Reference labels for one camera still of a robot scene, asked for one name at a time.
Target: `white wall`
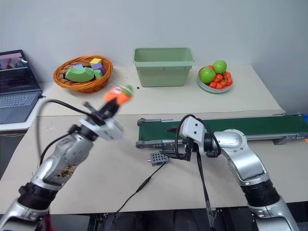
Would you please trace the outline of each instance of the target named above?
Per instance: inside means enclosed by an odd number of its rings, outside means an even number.
[[[307,9],[306,0],[2,0],[0,48],[23,49],[46,81],[80,55],[132,65],[136,47],[190,47],[199,65],[252,63],[283,109],[308,113]]]

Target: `green apple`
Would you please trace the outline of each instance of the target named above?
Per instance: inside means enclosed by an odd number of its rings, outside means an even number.
[[[204,67],[199,74],[201,81],[204,83],[212,82],[215,79],[215,76],[215,71],[208,66]]]
[[[227,70],[227,63],[223,60],[217,60],[213,66],[216,74],[223,74]]]

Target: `green toy block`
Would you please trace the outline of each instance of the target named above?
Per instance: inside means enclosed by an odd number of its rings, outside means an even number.
[[[96,78],[103,77],[101,70],[93,70],[93,72]]]
[[[65,78],[74,82],[87,82],[94,78],[92,68],[84,67],[81,69],[70,67],[66,72]]]

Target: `laptop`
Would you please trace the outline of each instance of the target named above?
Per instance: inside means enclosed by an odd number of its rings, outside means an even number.
[[[23,51],[0,52],[0,124],[25,122],[41,94]]]

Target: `woven basket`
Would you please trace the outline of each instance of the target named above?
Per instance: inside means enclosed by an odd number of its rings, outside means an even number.
[[[83,66],[89,66],[90,61],[94,58],[102,59],[102,64],[106,72],[102,78],[99,79],[93,78],[88,82],[74,82],[64,78],[63,74],[65,74],[71,66],[77,64],[82,64]],[[77,90],[82,93],[93,93],[102,89],[107,85],[112,70],[113,70],[113,65],[111,61],[103,56],[99,55],[80,56],[78,58],[69,60],[64,64],[62,64],[61,66],[59,66],[53,73],[53,79],[56,82],[56,84],[58,84],[60,87]]]

